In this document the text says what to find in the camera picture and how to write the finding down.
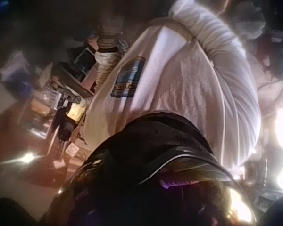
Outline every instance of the black helmet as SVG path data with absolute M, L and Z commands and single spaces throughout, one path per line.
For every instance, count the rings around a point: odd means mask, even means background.
M 164 145 L 146 142 L 161 131 L 158 127 L 176 127 L 172 120 L 155 116 L 133 121 L 101 144 L 60 189 L 42 223 L 225 226 L 239 225 L 240 220 L 254 222 L 243 191 L 217 163 L 194 126 L 189 125 L 190 131 L 183 129 L 194 133 L 193 138 L 187 137 L 189 142 L 181 140 L 176 145 L 171 137 L 169 142 L 161 141 Z M 153 134 L 139 137 L 137 144 L 132 136 L 143 125 L 152 128 Z M 156 154 L 143 151 L 149 149 Z

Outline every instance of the person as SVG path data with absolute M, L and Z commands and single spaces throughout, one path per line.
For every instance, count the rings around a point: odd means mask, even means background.
M 245 52 L 223 22 L 178 0 L 99 84 L 85 121 L 95 151 L 41 224 L 255 222 L 230 171 L 256 144 L 260 111 Z
M 117 65 L 103 54 L 96 53 L 99 68 L 108 62 L 110 71 L 97 80 L 87 112 L 90 150 L 135 119 L 175 113 L 196 126 L 227 170 L 248 159 L 261 123 L 254 78 L 238 38 L 210 11 L 178 0 Z

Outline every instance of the shirt sleeve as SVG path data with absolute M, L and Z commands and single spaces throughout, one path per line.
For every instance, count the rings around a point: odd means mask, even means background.
M 227 25 L 193 0 L 178 0 L 169 15 L 196 37 L 213 61 L 225 102 L 234 102 L 229 110 L 237 112 L 238 156 L 242 158 L 238 157 L 237 163 L 242 163 L 256 145 L 261 125 L 257 91 L 245 50 Z

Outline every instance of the patch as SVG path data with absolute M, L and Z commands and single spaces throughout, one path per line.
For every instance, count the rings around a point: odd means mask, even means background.
M 134 96 L 145 62 L 146 59 L 139 56 L 122 67 L 111 92 L 112 97 Z

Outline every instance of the white shirt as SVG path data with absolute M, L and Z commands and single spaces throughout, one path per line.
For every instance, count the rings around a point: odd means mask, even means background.
M 260 111 L 245 52 L 223 22 L 191 0 L 152 21 L 114 68 L 88 110 L 86 142 L 95 150 L 132 120 L 158 112 L 190 120 L 228 170 L 257 142 Z

